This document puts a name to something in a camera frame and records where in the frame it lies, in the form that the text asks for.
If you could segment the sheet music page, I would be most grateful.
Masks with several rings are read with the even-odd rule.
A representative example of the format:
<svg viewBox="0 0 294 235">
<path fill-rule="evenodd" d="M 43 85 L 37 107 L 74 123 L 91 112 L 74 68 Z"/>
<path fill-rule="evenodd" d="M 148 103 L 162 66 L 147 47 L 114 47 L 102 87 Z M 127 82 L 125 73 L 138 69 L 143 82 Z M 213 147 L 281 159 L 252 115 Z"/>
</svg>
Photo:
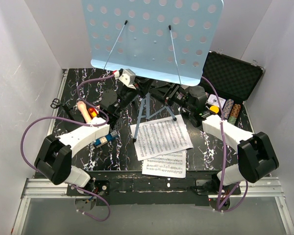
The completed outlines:
<svg viewBox="0 0 294 235">
<path fill-rule="evenodd" d="M 185 178 L 186 150 L 143 160 L 142 174 L 168 178 Z"/>
<path fill-rule="evenodd" d="M 160 155 L 193 148 L 182 115 L 143 122 L 134 142 L 137 159 L 143 161 Z"/>
</svg>

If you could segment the pink toy microphone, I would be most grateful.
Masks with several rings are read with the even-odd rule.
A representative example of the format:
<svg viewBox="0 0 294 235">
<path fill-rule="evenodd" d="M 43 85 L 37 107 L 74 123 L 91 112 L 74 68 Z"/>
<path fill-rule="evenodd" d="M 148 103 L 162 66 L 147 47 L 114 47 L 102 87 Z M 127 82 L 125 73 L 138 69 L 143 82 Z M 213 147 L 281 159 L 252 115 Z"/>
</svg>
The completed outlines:
<svg viewBox="0 0 294 235">
<path fill-rule="evenodd" d="M 86 104 L 83 101 L 79 101 L 79 102 L 77 102 L 77 108 L 81 112 L 81 114 L 82 114 L 85 122 L 86 123 L 89 123 L 92 120 L 92 118 L 89 115 L 89 112 L 88 112 L 88 109 L 86 107 Z"/>
</svg>

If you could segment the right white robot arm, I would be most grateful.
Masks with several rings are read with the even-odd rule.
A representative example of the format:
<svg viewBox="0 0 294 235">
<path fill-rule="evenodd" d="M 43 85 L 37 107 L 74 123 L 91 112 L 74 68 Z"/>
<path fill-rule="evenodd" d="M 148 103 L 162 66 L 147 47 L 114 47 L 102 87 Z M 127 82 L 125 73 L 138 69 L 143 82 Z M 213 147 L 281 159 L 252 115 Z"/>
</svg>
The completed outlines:
<svg viewBox="0 0 294 235">
<path fill-rule="evenodd" d="M 149 90 L 151 96 L 165 106 L 177 104 L 194 127 L 202 127 L 205 133 L 225 141 L 238 155 L 237 164 L 212 175 L 210 182 L 197 187 L 199 193 L 223 194 L 231 184 L 241 181 L 255 183 L 279 168 L 279 161 L 267 134 L 254 134 L 230 124 L 218 112 L 206 106 L 206 94 L 201 86 L 187 89 L 169 83 Z"/>
</svg>

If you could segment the blue music stand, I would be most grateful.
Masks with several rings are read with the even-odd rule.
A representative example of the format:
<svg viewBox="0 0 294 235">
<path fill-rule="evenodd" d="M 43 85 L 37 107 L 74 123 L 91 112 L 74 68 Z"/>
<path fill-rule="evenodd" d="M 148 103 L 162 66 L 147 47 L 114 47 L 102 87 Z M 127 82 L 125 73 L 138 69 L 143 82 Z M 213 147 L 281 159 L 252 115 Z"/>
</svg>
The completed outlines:
<svg viewBox="0 0 294 235">
<path fill-rule="evenodd" d="M 197 85 L 223 10 L 221 0 L 84 0 L 91 65 Z"/>
</svg>

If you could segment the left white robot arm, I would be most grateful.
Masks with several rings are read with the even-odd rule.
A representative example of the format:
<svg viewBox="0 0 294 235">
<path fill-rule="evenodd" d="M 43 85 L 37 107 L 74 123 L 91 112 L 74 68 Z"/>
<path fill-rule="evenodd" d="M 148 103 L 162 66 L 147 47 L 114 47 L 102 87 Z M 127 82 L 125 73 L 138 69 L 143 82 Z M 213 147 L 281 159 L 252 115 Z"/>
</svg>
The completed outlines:
<svg viewBox="0 0 294 235">
<path fill-rule="evenodd" d="M 137 97 L 146 95 L 153 83 L 151 79 L 136 77 L 133 81 L 120 76 L 118 91 L 106 90 L 99 102 L 99 115 L 77 129 L 55 137 L 47 136 L 39 150 L 34 166 L 53 184 L 67 183 L 77 186 L 82 195 L 94 192 L 94 183 L 83 169 L 72 165 L 72 158 L 84 147 L 105 137 L 116 128 L 121 112 Z"/>
</svg>

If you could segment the black poker chip case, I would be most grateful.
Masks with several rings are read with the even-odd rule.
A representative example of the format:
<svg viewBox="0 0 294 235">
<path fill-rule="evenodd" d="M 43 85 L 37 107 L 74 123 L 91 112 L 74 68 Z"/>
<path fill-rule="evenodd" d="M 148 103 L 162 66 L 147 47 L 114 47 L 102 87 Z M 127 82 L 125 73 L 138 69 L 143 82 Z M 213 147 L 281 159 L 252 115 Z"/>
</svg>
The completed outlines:
<svg viewBox="0 0 294 235">
<path fill-rule="evenodd" d="M 219 97 L 232 99 L 234 104 L 242 106 L 235 126 L 249 131 L 252 127 L 244 103 L 264 73 L 265 69 L 256 64 L 217 52 L 208 53 L 203 68 L 203 76 L 212 83 Z"/>
</svg>

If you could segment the black microphone stand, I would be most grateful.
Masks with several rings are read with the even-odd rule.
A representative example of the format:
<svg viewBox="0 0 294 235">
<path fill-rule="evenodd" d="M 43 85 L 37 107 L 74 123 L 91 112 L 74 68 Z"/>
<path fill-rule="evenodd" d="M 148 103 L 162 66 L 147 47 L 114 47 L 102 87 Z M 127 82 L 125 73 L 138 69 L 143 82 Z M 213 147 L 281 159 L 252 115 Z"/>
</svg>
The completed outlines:
<svg viewBox="0 0 294 235">
<path fill-rule="evenodd" d="M 69 108 L 67 106 L 67 104 L 65 102 L 62 102 L 60 99 L 54 98 L 52 100 L 51 104 L 50 104 L 50 107 L 52 109 L 57 109 L 57 108 L 61 107 L 64 110 L 64 112 L 67 114 L 67 116 L 69 117 L 69 119 L 74 120 L 74 118 L 73 118 L 73 116 L 71 114 L 72 108 Z"/>
</svg>

